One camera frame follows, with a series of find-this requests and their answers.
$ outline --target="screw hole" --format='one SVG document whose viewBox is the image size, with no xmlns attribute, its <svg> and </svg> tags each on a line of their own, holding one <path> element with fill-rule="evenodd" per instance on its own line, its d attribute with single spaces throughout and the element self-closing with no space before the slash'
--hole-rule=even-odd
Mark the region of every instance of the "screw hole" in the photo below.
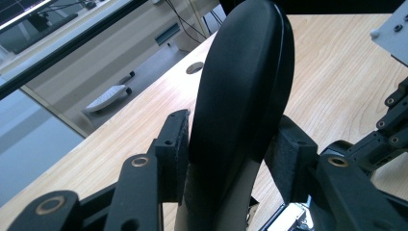
<svg viewBox="0 0 408 231">
<path fill-rule="evenodd" d="M 203 66 L 204 66 L 204 63 L 202 63 L 202 62 L 197 62 L 197 63 L 195 63 L 195 64 L 191 64 L 191 65 L 187 68 L 186 73 L 188 73 L 188 74 L 194 74 L 194 73 L 198 72 L 200 69 L 202 69 Z"/>
<path fill-rule="evenodd" d="M 132 161 L 132 166 L 134 167 L 143 167 L 147 165 L 149 159 L 147 157 L 138 157 Z"/>
<path fill-rule="evenodd" d="M 335 167 L 348 167 L 347 160 L 341 157 L 329 157 L 327 161 Z"/>
<path fill-rule="evenodd" d="M 388 103 L 388 104 L 393 104 L 393 103 L 394 103 L 394 99 L 393 99 L 393 98 L 389 98 L 389 99 L 387 100 L 387 103 Z"/>
<path fill-rule="evenodd" d="M 395 32 L 399 32 L 400 30 L 402 30 L 402 25 L 401 24 L 398 24 L 398 25 L 396 25 L 395 27 L 394 27 L 394 31 Z"/>
<path fill-rule="evenodd" d="M 59 210 L 65 204 L 65 198 L 62 195 L 54 196 L 44 200 L 36 208 L 36 214 L 47 215 Z"/>
</svg>

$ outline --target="wooden desk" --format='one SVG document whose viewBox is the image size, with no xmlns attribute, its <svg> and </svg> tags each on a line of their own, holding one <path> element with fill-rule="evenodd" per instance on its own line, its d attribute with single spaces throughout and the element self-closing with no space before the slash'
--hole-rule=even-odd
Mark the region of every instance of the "wooden desk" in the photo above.
<svg viewBox="0 0 408 231">
<path fill-rule="evenodd" d="M 380 26 L 387 17 L 369 14 L 290 17 L 296 65 L 285 114 L 319 144 L 320 151 L 332 141 L 356 142 L 374 130 L 375 122 L 386 112 L 384 99 L 408 75 L 405 66 L 370 41 L 370 30 Z M 168 114 L 185 108 L 193 112 L 201 72 L 188 75 L 186 69 L 195 62 L 204 62 L 211 41 L 203 42 L 2 207 L 0 230 L 44 193 L 72 190 L 84 198 L 115 182 L 123 161 L 146 152 Z M 400 159 L 394 164 L 408 163 L 407 155 Z M 401 184 L 406 182 L 408 171 L 390 169 L 376 175 L 376 185 L 381 189 L 396 189 L 395 194 L 408 199 L 408 188 Z M 265 166 L 261 167 L 253 195 L 261 201 L 251 226 L 251 230 L 257 230 L 281 203 Z M 166 230 L 173 229 L 175 208 L 165 206 Z"/>
</svg>

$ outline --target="black cable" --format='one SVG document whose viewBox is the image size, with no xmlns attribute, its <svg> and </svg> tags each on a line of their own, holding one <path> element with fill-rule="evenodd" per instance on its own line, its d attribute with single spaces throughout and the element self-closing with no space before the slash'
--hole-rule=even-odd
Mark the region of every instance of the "black cable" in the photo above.
<svg viewBox="0 0 408 231">
<path fill-rule="evenodd" d="M 193 28 L 195 30 L 195 32 L 197 32 L 200 36 L 202 36 L 204 39 L 206 39 L 206 37 L 201 34 L 199 31 L 197 31 L 193 26 L 191 26 L 186 20 L 184 20 L 183 17 L 180 16 L 180 14 L 178 14 L 178 12 L 176 11 L 176 9 L 174 8 L 173 4 L 171 3 L 170 0 L 166 0 L 167 3 L 170 5 L 171 9 L 176 13 L 177 17 L 179 18 L 179 20 L 182 20 L 184 23 L 186 23 L 187 25 L 189 25 L 191 28 Z"/>
<path fill-rule="evenodd" d="M 208 33 L 210 33 L 210 35 L 212 35 L 213 33 L 210 31 L 210 27 L 208 26 L 208 23 L 207 23 L 207 20 L 205 19 L 205 16 L 203 16 L 203 19 L 204 19 L 205 26 L 207 27 Z"/>
<path fill-rule="evenodd" d="M 222 25 L 221 18 L 219 18 L 219 16 L 214 11 L 210 11 L 210 13 L 213 15 L 213 17 L 216 19 L 216 21 L 219 23 L 219 25 Z"/>
<path fill-rule="evenodd" d="M 191 28 L 193 28 L 193 29 L 195 30 L 195 32 L 198 33 L 200 36 L 202 36 L 204 39 L 206 39 L 206 37 L 205 37 L 203 34 L 201 34 L 199 31 L 197 31 L 197 30 L 196 30 L 193 26 L 191 26 L 186 20 L 184 20 L 184 19 L 180 16 L 180 14 L 178 14 L 178 12 L 177 12 L 176 9 L 174 8 L 174 6 L 173 6 L 173 4 L 171 3 L 170 0 L 166 0 L 166 2 L 167 2 L 168 5 L 171 7 L 171 9 L 176 13 L 176 15 L 177 15 L 177 17 L 178 17 L 178 19 L 179 19 L 179 21 L 180 21 L 180 24 L 181 24 L 181 26 L 183 27 L 184 32 L 185 32 L 191 39 L 193 39 L 194 41 L 196 41 L 196 42 L 198 42 L 198 43 L 201 43 L 201 42 L 198 41 L 197 39 L 193 38 L 193 37 L 186 31 L 186 28 L 184 27 L 183 22 L 186 23 L 187 25 L 189 25 Z"/>
</svg>

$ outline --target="black plastic part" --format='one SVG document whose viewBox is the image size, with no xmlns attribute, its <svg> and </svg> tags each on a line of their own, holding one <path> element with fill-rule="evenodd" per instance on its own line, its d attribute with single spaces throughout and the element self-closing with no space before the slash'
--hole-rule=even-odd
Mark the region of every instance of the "black plastic part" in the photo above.
<svg viewBox="0 0 408 231">
<path fill-rule="evenodd" d="M 362 170 L 372 172 L 400 153 L 390 146 L 387 137 L 379 132 L 372 132 L 351 146 L 345 156 L 355 161 Z"/>
<path fill-rule="evenodd" d="M 160 164 L 162 202 L 180 204 L 183 199 L 189 163 L 189 114 L 188 110 L 170 114 L 155 142 Z"/>
<path fill-rule="evenodd" d="M 96 192 L 80 201 L 83 230 L 102 230 L 109 206 L 114 197 L 116 184 Z"/>
<path fill-rule="evenodd" d="M 378 122 L 378 131 L 386 136 L 399 131 L 408 120 L 408 95 L 393 106 Z"/>
<path fill-rule="evenodd" d="M 405 152 L 408 148 L 408 126 L 391 136 L 389 143 L 394 148 L 404 149 L 402 151 Z"/>
<path fill-rule="evenodd" d="M 350 142 L 347 141 L 335 141 L 330 143 L 323 151 L 324 154 L 333 154 L 339 156 L 346 156 L 347 151 L 352 146 Z"/>
<path fill-rule="evenodd" d="M 50 192 L 31 202 L 9 230 L 78 230 L 81 227 L 78 212 L 75 192 Z"/>
<path fill-rule="evenodd" d="M 318 157 L 318 145 L 290 118 L 282 116 L 265 162 L 286 204 L 307 201 L 307 167 Z"/>
<path fill-rule="evenodd" d="M 408 95 L 408 78 L 404 79 L 398 85 L 398 89 L 394 91 L 386 100 L 385 105 L 390 108 L 390 110 L 401 101 L 406 95 Z"/>
<path fill-rule="evenodd" d="M 350 159 L 320 155 L 315 177 L 330 210 L 311 207 L 316 230 L 404 230 L 408 224 Z M 321 196 L 312 194 L 314 200 Z"/>
<path fill-rule="evenodd" d="M 252 186 L 288 102 L 293 66 L 291 25 L 271 1 L 245 1 L 222 23 L 202 72 L 176 230 L 246 228 Z"/>
<path fill-rule="evenodd" d="M 163 230 L 154 145 L 127 159 L 116 183 L 105 230 Z"/>
<path fill-rule="evenodd" d="M 386 192 L 382 192 L 382 194 L 385 198 L 387 198 L 388 202 L 390 202 L 390 204 L 396 209 L 396 211 L 403 218 L 405 218 L 405 221 L 408 222 L 408 202 Z"/>
</svg>

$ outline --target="grey floor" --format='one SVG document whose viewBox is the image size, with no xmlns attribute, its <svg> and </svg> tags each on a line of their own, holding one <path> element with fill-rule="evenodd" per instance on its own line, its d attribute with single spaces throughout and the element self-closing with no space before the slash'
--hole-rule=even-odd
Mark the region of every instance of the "grey floor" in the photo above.
<svg viewBox="0 0 408 231">
<path fill-rule="evenodd" d="M 225 13 L 220 5 L 214 8 L 213 12 L 216 15 L 211 13 L 205 15 L 211 33 L 216 32 L 219 28 L 216 16 L 222 21 L 225 19 Z M 179 50 L 175 44 L 170 43 L 168 46 L 164 46 L 146 62 L 138 66 L 135 69 L 135 77 L 125 83 L 126 86 L 132 89 L 129 96 L 123 94 L 113 104 L 98 113 L 84 114 L 90 119 L 95 128 L 100 127 L 188 54 L 186 51 Z"/>
</svg>

